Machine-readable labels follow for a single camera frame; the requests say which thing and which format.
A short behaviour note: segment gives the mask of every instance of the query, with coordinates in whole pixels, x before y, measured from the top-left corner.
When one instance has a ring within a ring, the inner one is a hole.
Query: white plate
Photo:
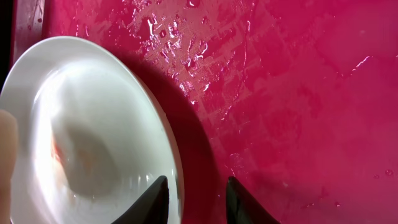
[[[167,118],[102,47],[75,37],[35,44],[11,69],[0,108],[19,125],[14,224],[112,223],[160,175],[169,181],[169,223],[180,223],[182,166]]]

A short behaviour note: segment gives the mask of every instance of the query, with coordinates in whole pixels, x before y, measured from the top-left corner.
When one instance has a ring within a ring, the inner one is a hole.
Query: table
[[[183,223],[226,223],[234,175],[282,223],[396,223],[398,1],[18,0],[14,60],[72,35],[150,88]]]

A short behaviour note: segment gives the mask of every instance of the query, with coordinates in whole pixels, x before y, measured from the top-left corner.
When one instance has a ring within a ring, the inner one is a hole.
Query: finger
[[[10,223],[11,176],[17,156],[17,121],[0,110],[0,224]]]

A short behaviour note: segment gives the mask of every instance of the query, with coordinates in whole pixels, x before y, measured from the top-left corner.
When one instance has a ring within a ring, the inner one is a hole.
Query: red surface
[[[183,223],[226,223],[229,175],[282,223],[397,223],[396,9],[46,0],[43,35],[100,44],[152,90],[180,149]]]

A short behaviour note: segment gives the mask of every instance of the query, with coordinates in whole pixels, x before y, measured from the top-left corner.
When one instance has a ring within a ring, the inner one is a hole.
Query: hand
[[[11,177],[17,157],[16,119],[0,110],[0,224],[10,224]]]

